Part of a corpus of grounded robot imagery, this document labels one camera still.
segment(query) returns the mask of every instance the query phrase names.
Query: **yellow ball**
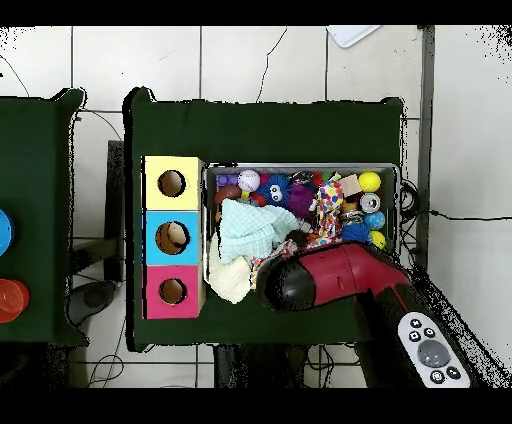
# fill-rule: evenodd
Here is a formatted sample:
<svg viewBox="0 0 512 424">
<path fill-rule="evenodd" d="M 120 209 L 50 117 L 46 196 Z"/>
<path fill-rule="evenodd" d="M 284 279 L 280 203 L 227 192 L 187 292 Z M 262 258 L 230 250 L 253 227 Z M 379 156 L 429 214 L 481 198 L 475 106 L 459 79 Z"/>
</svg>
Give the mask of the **yellow ball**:
<svg viewBox="0 0 512 424">
<path fill-rule="evenodd" d="M 380 177 L 375 172 L 363 172 L 359 175 L 359 185 L 365 193 L 374 193 L 380 187 Z"/>
<path fill-rule="evenodd" d="M 380 231 L 370 231 L 370 237 L 372 238 L 372 243 L 379 249 L 386 247 L 386 238 Z"/>
</svg>

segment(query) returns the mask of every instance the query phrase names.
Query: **dark green tabletop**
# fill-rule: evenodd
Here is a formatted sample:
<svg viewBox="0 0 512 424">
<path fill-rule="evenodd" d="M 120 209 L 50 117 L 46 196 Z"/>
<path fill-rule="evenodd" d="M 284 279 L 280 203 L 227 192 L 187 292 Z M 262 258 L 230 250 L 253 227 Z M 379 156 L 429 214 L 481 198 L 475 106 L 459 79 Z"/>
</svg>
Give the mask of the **dark green tabletop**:
<svg viewBox="0 0 512 424">
<path fill-rule="evenodd" d="M 211 289 L 199 318 L 143 320 L 141 315 L 140 163 L 144 155 L 197 156 L 204 162 L 393 163 L 400 166 L 402 103 L 319 102 L 226 104 L 201 100 L 152 101 L 134 89 L 123 106 L 127 179 L 128 341 L 146 344 L 218 343 L 322 344 L 367 337 L 354 299 L 310 311 L 264 309 L 254 293 L 239 304 Z"/>
<path fill-rule="evenodd" d="M 65 310 L 70 123 L 83 95 L 0 97 L 0 209 L 15 227 L 11 247 L 0 256 L 0 278 L 19 280 L 30 292 L 27 309 L 0 324 L 0 341 L 85 344 Z"/>
</svg>

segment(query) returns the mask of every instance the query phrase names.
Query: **pink block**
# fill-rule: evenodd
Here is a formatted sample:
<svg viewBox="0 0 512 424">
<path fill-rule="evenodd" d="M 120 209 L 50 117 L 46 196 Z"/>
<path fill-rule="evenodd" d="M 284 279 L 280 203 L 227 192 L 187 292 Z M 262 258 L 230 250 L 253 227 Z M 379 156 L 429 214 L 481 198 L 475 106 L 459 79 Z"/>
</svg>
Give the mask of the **pink block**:
<svg viewBox="0 0 512 424">
<path fill-rule="evenodd" d="M 199 281 L 200 269 L 198 265 L 152 265 L 147 267 L 147 318 L 197 318 L 202 306 L 202 279 Z M 163 281 L 176 278 L 187 289 L 185 299 L 177 305 L 165 303 L 158 293 Z"/>
</svg>

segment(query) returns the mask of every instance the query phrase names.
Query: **white remote control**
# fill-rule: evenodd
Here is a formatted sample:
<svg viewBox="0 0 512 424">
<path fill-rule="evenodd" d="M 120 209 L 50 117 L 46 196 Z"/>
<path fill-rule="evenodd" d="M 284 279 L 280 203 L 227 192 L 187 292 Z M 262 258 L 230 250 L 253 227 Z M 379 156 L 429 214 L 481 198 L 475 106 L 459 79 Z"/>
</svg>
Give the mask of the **white remote control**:
<svg viewBox="0 0 512 424">
<path fill-rule="evenodd" d="M 398 324 L 398 337 L 426 387 L 467 388 L 469 376 L 437 325 L 420 312 Z"/>
</svg>

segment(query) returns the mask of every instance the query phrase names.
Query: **beige cloth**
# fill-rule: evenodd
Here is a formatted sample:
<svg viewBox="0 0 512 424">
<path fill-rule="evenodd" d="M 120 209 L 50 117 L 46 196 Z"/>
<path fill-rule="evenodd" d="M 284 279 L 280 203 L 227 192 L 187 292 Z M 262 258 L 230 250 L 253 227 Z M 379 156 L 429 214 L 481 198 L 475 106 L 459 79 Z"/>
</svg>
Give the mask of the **beige cloth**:
<svg viewBox="0 0 512 424">
<path fill-rule="evenodd" d="M 231 303 L 240 302 L 250 290 L 249 275 L 251 268 L 247 261 L 239 256 L 228 264 L 223 264 L 219 256 L 219 238 L 215 233 L 208 252 L 208 284 L 222 299 Z"/>
</svg>

